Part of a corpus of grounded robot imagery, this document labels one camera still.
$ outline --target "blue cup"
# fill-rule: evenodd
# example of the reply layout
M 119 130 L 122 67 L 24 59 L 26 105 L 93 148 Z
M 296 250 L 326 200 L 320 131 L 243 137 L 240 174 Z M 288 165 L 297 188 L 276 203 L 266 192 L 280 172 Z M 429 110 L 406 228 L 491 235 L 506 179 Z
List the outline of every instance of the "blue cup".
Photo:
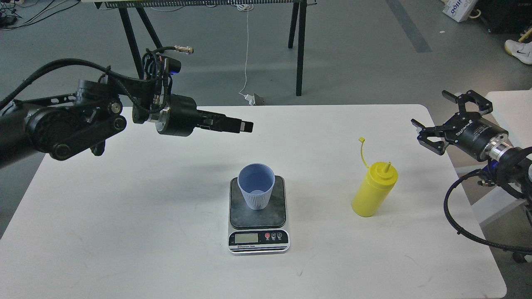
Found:
M 273 170 L 264 164 L 250 164 L 240 170 L 237 182 L 247 206 L 262 210 L 270 201 L 275 175 Z

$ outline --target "white sneaker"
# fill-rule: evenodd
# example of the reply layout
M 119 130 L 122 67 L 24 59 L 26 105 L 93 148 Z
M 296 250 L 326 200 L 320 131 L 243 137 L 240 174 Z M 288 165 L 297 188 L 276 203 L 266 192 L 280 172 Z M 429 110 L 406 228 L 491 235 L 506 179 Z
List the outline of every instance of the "white sneaker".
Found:
M 509 39 L 504 43 L 504 50 L 522 63 L 532 64 L 532 43 L 519 43 Z

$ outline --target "digital scale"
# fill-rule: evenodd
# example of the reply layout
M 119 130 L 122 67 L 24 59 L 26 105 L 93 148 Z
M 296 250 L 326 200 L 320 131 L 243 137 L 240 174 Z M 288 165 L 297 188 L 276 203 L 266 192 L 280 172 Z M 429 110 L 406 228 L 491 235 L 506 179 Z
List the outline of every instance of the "digital scale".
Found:
M 237 178 L 229 188 L 229 251 L 233 254 L 283 253 L 290 247 L 286 213 L 285 180 L 275 176 L 268 205 L 253 210 L 238 187 Z

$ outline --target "gray floor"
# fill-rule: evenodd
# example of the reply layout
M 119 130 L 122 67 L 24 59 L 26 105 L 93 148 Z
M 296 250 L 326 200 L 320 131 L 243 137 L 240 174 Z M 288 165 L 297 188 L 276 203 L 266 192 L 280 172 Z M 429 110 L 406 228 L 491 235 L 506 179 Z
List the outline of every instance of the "gray floor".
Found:
M 18 12 L 33 16 L 45 2 Z M 531 67 L 503 49 L 506 39 L 519 36 L 488 34 L 479 20 L 456 23 L 442 9 L 439 0 L 318 1 L 308 9 L 303 96 L 296 97 L 296 49 L 286 48 L 291 5 L 257 5 L 249 13 L 244 93 L 256 93 L 268 105 L 418 103 L 440 124 L 457 111 L 441 97 L 443 89 L 453 93 L 473 89 L 485 95 L 532 87 Z M 171 13 L 147 9 L 147 13 L 163 45 L 187 45 L 196 51 L 179 56 L 183 67 L 175 77 L 174 92 L 194 98 L 198 105 L 247 104 L 238 94 L 244 84 L 246 13 L 230 6 L 185 7 Z M 404 15 L 415 28 L 402 26 Z M 134 11 L 131 19 L 139 48 L 153 48 Z M 416 29 L 417 39 L 411 40 Z M 419 37 L 428 48 L 420 50 Z M 98 11 L 91 4 L 79 4 L 34 26 L 0 31 L 0 49 L 2 98 L 41 65 L 65 57 L 110 64 L 114 71 L 132 77 L 136 74 L 118 11 Z M 18 99 L 74 92 L 78 79 L 98 76 L 97 71 L 82 67 L 58 70 L 39 79 Z M 455 167 L 473 164 L 455 149 L 450 154 Z M 38 154 L 0 170 L 0 234 L 42 157 Z M 61 184 L 68 182 L 57 182 L 57 188 Z M 472 201 L 482 192 L 468 191 Z M 485 234 L 491 240 L 532 245 L 530 226 L 520 210 L 488 226 Z M 508 286 L 505 298 L 531 298 L 532 265 L 515 264 L 509 253 L 493 253 Z

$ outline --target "robotic arm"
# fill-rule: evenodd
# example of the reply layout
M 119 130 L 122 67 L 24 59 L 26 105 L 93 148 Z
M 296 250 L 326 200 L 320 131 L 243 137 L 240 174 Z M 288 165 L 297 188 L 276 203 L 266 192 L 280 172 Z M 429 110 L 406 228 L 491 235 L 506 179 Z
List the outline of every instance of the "robotic arm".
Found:
M 487 161 L 483 169 L 464 175 L 449 188 L 444 200 L 445 216 L 458 234 L 463 234 L 475 242 L 513 251 L 516 254 L 532 254 L 532 248 L 503 245 L 479 238 L 466 231 L 451 217 L 447 204 L 451 191 L 462 181 L 474 176 L 480 178 L 479 185 L 498 185 L 511 196 L 524 198 L 528 206 L 532 206 L 532 161 L 527 158 L 532 153 L 532 147 L 524 149 L 513 147 L 508 140 L 508 131 L 482 118 L 483 115 L 493 111 L 492 103 L 473 90 L 459 96 L 454 96 L 445 90 L 442 94 L 457 104 L 459 111 L 441 126 L 425 127 L 419 121 L 412 119 L 412 124 L 418 128 L 419 144 L 438 155 L 443 155 L 449 145 L 454 145 L 479 162 Z M 467 102 L 475 103 L 479 111 L 466 111 Z M 432 141 L 429 140 L 430 137 L 443 140 Z M 527 217 L 530 222 L 532 220 L 530 212 L 527 212 Z
M 0 168 L 37 151 L 61 161 L 88 148 L 102 155 L 105 140 L 126 128 L 119 95 L 133 102 L 134 123 L 154 122 L 159 134 L 188 136 L 196 127 L 234 133 L 253 130 L 252 122 L 198 110 L 192 98 L 171 94 L 172 75 L 180 71 L 181 63 L 161 54 L 168 50 L 193 51 L 180 46 L 147 50 L 144 79 L 78 59 L 56 60 L 41 67 L 0 102 Z M 69 65 L 84 65 L 104 74 L 98 82 L 80 80 L 76 93 L 14 99 L 39 77 Z

